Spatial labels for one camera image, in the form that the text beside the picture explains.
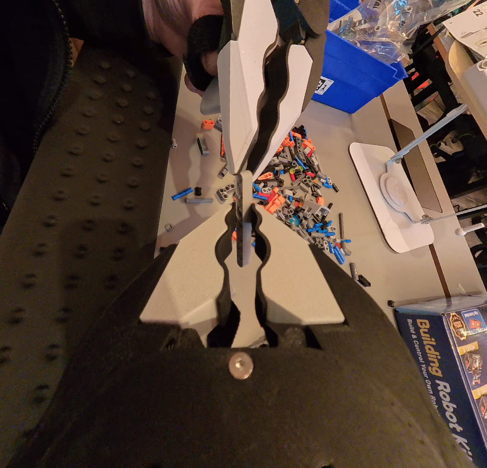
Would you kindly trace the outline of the person's torso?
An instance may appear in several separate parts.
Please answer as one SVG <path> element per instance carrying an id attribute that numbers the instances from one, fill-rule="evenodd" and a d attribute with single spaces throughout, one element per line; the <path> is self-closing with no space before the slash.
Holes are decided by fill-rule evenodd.
<path id="1" fill-rule="evenodd" d="M 70 76 L 57 0 L 1 0 L 1 229 Z"/>

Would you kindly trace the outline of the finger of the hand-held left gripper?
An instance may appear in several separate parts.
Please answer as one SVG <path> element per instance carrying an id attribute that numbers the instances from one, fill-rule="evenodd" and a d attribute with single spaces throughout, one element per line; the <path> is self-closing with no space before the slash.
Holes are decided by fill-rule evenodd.
<path id="1" fill-rule="evenodd" d="M 239 173 L 258 131 L 264 63 L 277 41 L 271 0 L 229 0 L 229 40 L 217 59 L 222 136 L 230 173 Z"/>
<path id="2" fill-rule="evenodd" d="M 259 129 L 247 169 L 253 178 L 263 173 L 286 135 L 311 100 L 321 76 L 326 34 L 288 44 L 267 65 L 268 97 L 259 113 Z"/>

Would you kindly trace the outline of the clear plastic parts bag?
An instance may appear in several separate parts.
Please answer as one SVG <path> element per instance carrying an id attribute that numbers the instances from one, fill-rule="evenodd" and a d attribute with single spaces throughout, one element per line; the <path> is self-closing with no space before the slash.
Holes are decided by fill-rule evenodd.
<path id="1" fill-rule="evenodd" d="M 408 56 L 419 28 L 472 0 L 365 0 L 328 30 L 386 63 Z"/>

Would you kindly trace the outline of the white stand base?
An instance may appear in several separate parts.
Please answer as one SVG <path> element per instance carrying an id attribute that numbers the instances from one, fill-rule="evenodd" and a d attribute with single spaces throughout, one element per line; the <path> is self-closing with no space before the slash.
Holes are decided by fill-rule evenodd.
<path id="1" fill-rule="evenodd" d="M 424 213 L 402 161 L 407 153 L 427 140 L 462 113 L 476 110 L 476 103 L 467 102 L 451 110 L 396 153 L 389 147 L 353 142 L 349 154 L 366 192 L 382 234 L 397 253 L 429 246 L 434 242 L 432 222 L 453 217 L 453 214 L 432 218 Z"/>

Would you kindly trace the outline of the blue robot kit box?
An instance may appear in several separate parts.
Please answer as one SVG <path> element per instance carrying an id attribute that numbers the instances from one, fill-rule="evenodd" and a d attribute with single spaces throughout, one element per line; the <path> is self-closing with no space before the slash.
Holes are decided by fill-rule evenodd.
<path id="1" fill-rule="evenodd" d="M 394 314 L 454 441 L 486 467 L 486 295 L 403 305 Z"/>

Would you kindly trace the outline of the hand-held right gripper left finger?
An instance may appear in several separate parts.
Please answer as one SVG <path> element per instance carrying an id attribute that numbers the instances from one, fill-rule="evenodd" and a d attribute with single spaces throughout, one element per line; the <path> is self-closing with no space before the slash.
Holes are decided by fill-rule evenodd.
<path id="1" fill-rule="evenodd" d="M 162 272 L 140 320 L 197 331 L 208 347 L 231 347 L 240 323 L 232 301 L 226 259 L 232 252 L 235 204 L 180 240 Z"/>

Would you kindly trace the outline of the black dimpled pad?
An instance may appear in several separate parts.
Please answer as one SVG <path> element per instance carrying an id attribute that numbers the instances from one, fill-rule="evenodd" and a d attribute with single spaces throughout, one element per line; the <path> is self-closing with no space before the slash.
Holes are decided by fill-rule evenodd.
<path id="1" fill-rule="evenodd" d="M 1 234 L 1 467 L 152 260 L 182 72 L 85 44 Z"/>

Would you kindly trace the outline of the person's left hand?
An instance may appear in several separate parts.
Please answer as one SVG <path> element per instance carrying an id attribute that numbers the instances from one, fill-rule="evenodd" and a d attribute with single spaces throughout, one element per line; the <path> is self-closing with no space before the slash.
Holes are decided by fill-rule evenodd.
<path id="1" fill-rule="evenodd" d="M 218 75 L 221 0 L 142 0 L 149 38 L 184 61 L 185 84 L 203 96 Z"/>

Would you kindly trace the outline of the instruction booklet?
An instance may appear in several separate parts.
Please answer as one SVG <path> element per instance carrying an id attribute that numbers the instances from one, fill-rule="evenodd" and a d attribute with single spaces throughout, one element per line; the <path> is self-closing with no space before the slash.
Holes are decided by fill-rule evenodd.
<path id="1" fill-rule="evenodd" d="M 443 25 L 460 44 L 486 58 L 486 1 L 451 17 Z"/>

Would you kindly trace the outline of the pile of building pieces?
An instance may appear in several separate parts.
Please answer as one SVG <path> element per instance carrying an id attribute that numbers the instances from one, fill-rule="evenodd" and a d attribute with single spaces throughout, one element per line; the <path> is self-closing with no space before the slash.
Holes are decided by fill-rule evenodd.
<path id="1" fill-rule="evenodd" d="M 294 126 L 252 184 L 253 202 L 279 219 L 309 244 L 344 265 L 351 240 L 339 237 L 338 208 L 328 199 L 338 187 L 319 161 L 307 129 Z"/>

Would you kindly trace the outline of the person's left forearm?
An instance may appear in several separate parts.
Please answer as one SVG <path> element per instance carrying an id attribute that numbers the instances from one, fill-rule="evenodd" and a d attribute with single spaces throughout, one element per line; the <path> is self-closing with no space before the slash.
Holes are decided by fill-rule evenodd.
<path id="1" fill-rule="evenodd" d="M 69 33 L 86 42 L 149 46 L 142 0 L 56 0 Z"/>

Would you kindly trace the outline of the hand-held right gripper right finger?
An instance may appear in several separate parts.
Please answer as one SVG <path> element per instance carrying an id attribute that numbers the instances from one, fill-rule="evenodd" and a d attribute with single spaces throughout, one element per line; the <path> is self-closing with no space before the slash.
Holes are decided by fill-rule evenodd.
<path id="1" fill-rule="evenodd" d="M 311 327 L 342 326 L 346 319 L 317 258 L 326 258 L 258 205 L 251 207 L 256 273 L 255 311 L 270 347 L 286 332 L 306 340 Z"/>

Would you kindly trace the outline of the long grey holed beam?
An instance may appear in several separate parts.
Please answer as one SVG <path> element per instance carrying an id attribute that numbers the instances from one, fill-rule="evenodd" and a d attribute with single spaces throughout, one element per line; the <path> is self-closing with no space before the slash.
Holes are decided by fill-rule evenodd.
<path id="1" fill-rule="evenodd" d="M 252 179 L 245 170 L 236 175 L 235 182 L 237 264 L 242 268 L 250 263 L 252 249 Z"/>

